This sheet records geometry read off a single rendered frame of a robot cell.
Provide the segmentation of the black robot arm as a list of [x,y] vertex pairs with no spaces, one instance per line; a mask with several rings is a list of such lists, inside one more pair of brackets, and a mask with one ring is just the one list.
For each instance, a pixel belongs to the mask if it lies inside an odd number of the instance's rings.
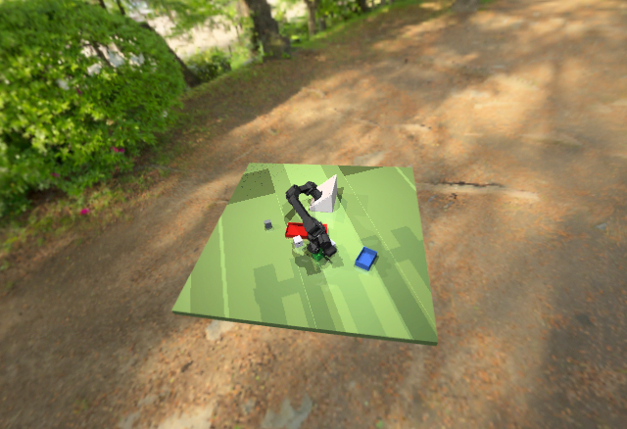
[[[302,219],[306,232],[312,237],[312,241],[308,245],[307,250],[313,254],[318,254],[320,247],[323,250],[326,250],[332,246],[330,238],[326,233],[326,227],[321,221],[318,221],[314,217],[310,216],[302,203],[299,201],[299,195],[302,193],[307,196],[311,195],[314,198],[314,201],[319,199],[322,196],[322,191],[319,191],[316,187],[317,185],[314,182],[308,181],[302,186],[294,184],[285,192],[286,199]],[[315,234],[313,235],[314,232]],[[315,241],[315,238],[318,239],[319,242]]]

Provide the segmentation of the red tray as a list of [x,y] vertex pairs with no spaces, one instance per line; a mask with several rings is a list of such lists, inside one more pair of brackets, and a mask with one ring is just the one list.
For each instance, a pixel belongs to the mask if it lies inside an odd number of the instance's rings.
[[307,238],[307,236],[309,235],[306,230],[305,227],[303,226],[302,223],[297,223],[297,222],[288,222],[287,228],[286,228],[286,232],[285,232],[285,237],[296,237],[296,236],[301,236],[301,238]]

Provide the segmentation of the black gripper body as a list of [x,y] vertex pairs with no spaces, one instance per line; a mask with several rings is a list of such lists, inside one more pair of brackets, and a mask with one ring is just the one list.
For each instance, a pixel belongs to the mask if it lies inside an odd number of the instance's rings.
[[[308,235],[307,238],[310,242],[312,241],[312,237],[310,235]],[[314,240],[319,242],[316,238]],[[331,246],[329,249],[324,250],[324,253],[330,258],[335,253],[337,253],[337,249],[334,246]]]

